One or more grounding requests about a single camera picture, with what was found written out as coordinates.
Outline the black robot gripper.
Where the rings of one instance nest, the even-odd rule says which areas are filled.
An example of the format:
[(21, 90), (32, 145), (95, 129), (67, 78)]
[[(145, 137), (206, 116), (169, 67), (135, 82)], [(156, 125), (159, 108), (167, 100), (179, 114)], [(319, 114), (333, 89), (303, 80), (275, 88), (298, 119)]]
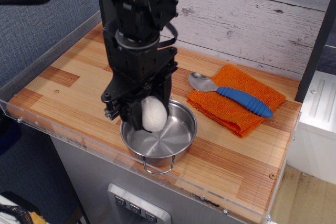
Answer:
[(104, 44), (113, 77), (101, 96), (105, 114), (110, 119), (121, 116), (135, 131), (143, 130), (141, 101), (146, 97), (158, 98), (169, 113), (171, 75), (177, 70), (177, 49), (172, 46), (177, 30), (168, 23), (173, 38), (160, 42), (159, 33), (134, 41), (119, 32), (116, 22), (111, 22), (110, 28), (112, 41), (104, 39)]

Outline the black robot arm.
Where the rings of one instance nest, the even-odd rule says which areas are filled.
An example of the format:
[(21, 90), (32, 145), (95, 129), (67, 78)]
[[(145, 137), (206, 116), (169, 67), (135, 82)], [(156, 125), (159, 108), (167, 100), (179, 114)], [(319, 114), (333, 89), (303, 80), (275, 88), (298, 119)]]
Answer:
[(171, 24), (177, 0), (104, 0), (103, 37), (112, 80), (102, 94), (105, 113), (135, 130), (157, 132), (168, 117), (177, 70)]

